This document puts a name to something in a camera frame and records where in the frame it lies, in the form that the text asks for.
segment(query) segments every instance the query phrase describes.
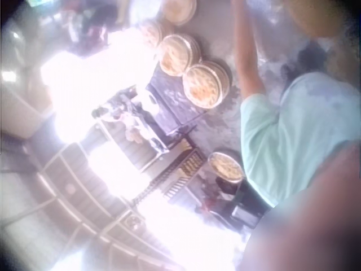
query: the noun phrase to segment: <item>sleeve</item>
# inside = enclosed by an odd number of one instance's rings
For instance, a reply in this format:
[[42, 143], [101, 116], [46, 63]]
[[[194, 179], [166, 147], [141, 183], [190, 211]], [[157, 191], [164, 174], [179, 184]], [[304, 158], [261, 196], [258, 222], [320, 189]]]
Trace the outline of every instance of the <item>sleeve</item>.
[[278, 203], [281, 186], [278, 153], [278, 109], [263, 94], [249, 96], [241, 105], [241, 151], [251, 186], [271, 206]]

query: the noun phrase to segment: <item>light green t-shirt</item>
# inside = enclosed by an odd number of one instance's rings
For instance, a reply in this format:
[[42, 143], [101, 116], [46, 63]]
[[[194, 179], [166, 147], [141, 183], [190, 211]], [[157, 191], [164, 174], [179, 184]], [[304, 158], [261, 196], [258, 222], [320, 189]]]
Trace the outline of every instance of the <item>light green t-shirt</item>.
[[307, 188], [341, 143], [360, 139], [360, 92], [323, 73], [296, 79], [275, 107], [263, 94], [241, 105], [249, 183], [271, 206]]

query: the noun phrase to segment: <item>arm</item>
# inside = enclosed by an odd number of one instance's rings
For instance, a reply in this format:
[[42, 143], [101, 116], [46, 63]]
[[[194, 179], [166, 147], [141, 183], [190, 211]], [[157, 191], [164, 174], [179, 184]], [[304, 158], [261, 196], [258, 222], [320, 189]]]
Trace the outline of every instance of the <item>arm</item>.
[[243, 100], [255, 93], [265, 94], [258, 74], [257, 50], [245, 0], [232, 0], [235, 20], [235, 58]]

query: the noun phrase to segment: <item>person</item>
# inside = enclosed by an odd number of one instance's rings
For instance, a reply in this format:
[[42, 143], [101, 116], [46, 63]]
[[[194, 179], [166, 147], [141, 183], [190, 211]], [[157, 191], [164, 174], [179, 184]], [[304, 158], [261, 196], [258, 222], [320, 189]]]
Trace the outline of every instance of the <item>person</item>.
[[359, 174], [360, 143], [350, 142], [259, 222], [237, 270], [361, 270]]
[[328, 157], [360, 140], [360, 92], [320, 72], [296, 78], [280, 107], [270, 103], [257, 66], [245, 0], [232, 0], [243, 102], [241, 153], [248, 182], [272, 207], [308, 188]]

